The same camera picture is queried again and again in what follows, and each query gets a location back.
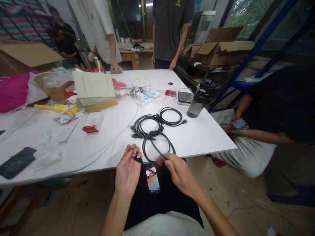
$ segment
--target hand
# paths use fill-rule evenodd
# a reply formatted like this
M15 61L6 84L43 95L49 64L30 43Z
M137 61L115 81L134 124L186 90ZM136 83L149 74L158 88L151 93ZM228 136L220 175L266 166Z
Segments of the hand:
M174 59L171 61L170 69L174 69L176 67L177 59L177 57L174 57Z
M132 156L135 152L138 153L137 158L142 158L140 148L135 144L128 144L116 169L115 191L129 197L134 195L140 176L141 164Z
M239 120L239 119L241 119L241 117L242 117L242 113L236 111L232 121Z
M155 66L155 57L154 57L154 54L152 55L152 65Z
M120 73L122 73L124 71L116 62L112 62L111 72L113 72L114 69L116 70L116 72L118 72L118 70L120 70Z
M196 199L198 194L202 191L202 187L192 175L186 162L172 153L166 153L164 156L168 159L165 160L159 156L156 161L158 165L165 162L166 167L169 169L172 181L176 187L192 199Z

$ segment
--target wooden desk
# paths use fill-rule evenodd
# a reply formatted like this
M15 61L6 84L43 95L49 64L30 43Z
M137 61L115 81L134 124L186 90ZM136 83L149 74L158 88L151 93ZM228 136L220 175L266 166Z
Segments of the wooden desk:
M143 50L141 52L127 51L125 49L119 49L121 58L123 61L131 61L133 70L140 70L139 53L141 52L153 52L153 50Z

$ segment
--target small red box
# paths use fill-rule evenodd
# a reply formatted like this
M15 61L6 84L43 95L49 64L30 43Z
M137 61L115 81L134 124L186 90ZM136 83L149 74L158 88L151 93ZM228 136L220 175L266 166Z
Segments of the small red box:
M176 92L171 91L171 90L166 90L165 95L170 96L170 97L176 97Z

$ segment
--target floor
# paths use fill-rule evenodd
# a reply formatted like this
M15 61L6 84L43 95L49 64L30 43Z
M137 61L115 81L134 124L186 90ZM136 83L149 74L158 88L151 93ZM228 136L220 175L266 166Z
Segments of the floor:
M266 235L268 224L283 236L315 235L315 209L272 203L265 195L264 175L250 179L228 166L217 168L205 156L187 158L187 164L240 235ZM73 178L49 205L31 213L18 235L98 235L114 177L115 171L110 170ZM86 179L86 185L77 187ZM20 200L2 226L16 223L29 202ZM214 235L202 212L201 216L206 232Z

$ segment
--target water bottle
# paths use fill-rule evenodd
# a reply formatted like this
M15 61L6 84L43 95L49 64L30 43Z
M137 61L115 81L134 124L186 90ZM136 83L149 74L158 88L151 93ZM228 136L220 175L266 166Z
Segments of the water bottle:
M218 85L211 79L205 79L198 85L197 91L187 111L189 117L196 118L200 114L204 106L211 99L216 87L218 87Z

